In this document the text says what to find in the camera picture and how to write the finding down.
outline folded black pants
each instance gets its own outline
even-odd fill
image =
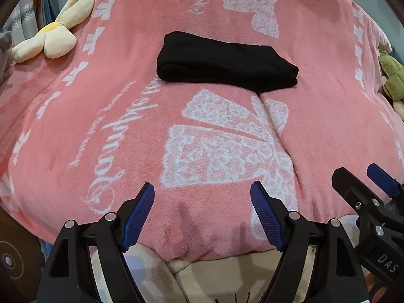
[[[269,92],[297,84],[298,68],[269,45],[226,43],[184,32],[165,36],[157,75],[168,82],[222,83]]]

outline blue rubber fingertip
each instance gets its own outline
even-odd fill
[[[268,242],[274,245],[278,251],[282,251],[285,247],[285,243],[282,239],[282,226],[264,195],[265,194],[256,183],[251,185],[251,202],[261,222],[262,228],[264,228]]]
[[[377,184],[387,196],[390,198],[397,198],[399,196],[400,192],[396,180],[389,176],[380,166],[374,163],[369,165],[367,173],[368,178]]]
[[[146,218],[152,209],[153,203],[154,187],[149,184],[124,225],[122,247],[125,251],[127,251],[130,246],[136,244],[140,232],[142,231],[142,228],[146,222]]]

